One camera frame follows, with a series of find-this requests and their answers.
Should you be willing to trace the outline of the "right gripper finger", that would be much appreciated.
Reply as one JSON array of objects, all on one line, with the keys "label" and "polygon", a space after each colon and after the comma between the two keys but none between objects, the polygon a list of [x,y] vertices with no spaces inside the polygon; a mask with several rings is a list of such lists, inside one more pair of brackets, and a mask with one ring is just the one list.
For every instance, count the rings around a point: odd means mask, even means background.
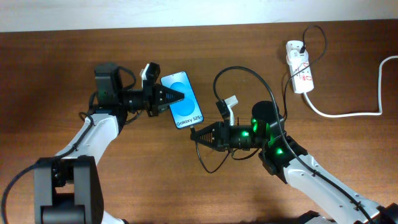
[{"label": "right gripper finger", "polygon": [[215,140],[216,138],[216,130],[218,128],[218,123],[215,122],[210,124],[209,126],[198,130],[195,132],[195,139],[199,140]]},{"label": "right gripper finger", "polygon": [[209,147],[212,150],[216,150],[216,143],[212,139],[204,140],[204,139],[193,139],[195,143],[201,144],[203,146]]}]

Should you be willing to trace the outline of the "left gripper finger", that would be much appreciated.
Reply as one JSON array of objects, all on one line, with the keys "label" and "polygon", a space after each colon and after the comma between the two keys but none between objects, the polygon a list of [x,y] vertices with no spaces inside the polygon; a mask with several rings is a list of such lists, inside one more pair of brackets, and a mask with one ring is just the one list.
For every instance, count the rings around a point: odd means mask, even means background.
[{"label": "left gripper finger", "polygon": [[181,101],[182,100],[177,100],[177,101],[172,101],[172,102],[163,102],[162,104],[160,104],[160,112],[164,113],[165,111],[170,109],[171,105],[175,105]]},{"label": "left gripper finger", "polygon": [[173,90],[166,86],[161,86],[162,101],[182,101],[185,98],[184,93]]}]

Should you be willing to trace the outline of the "blue Samsung smartphone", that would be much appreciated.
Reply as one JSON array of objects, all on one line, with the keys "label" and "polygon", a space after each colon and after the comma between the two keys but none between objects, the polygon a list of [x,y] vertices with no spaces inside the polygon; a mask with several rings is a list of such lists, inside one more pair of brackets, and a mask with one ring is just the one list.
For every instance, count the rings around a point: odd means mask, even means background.
[{"label": "blue Samsung smartphone", "polygon": [[178,72],[160,79],[163,86],[184,94],[184,99],[170,105],[177,129],[187,128],[204,121],[197,98],[186,72]]}]

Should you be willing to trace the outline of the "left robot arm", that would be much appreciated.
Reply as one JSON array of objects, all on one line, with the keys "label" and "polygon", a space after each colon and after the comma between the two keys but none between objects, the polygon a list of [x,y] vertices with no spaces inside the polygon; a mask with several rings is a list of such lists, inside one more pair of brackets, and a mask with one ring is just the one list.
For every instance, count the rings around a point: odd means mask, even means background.
[{"label": "left robot arm", "polygon": [[109,144],[126,124],[128,114],[146,111],[158,116],[184,94],[157,83],[160,67],[149,63],[141,72],[142,88],[124,86],[120,72],[131,73],[115,63],[95,67],[97,91],[84,113],[84,125],[71,142],[54,157],[42,157],[34,169],[36,223],[125,223],[104,209],[97,165]]}]

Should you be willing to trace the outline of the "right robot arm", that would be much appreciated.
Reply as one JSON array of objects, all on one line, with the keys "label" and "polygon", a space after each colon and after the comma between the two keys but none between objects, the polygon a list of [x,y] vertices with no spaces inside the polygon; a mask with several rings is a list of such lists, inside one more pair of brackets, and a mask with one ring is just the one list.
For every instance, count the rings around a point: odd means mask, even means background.
[{"label": "right robot arm", "polygon": [[215,151],[233,155],[255,149],[270,175],[301,191],[335,223],[397,223],[397,204],[387,207],[363,197],[327,172],[284,131],[284,119],[271,101],[252,108],[249,125],[232,125],[228,119],[201,130],[191,130],[191,140]]}]

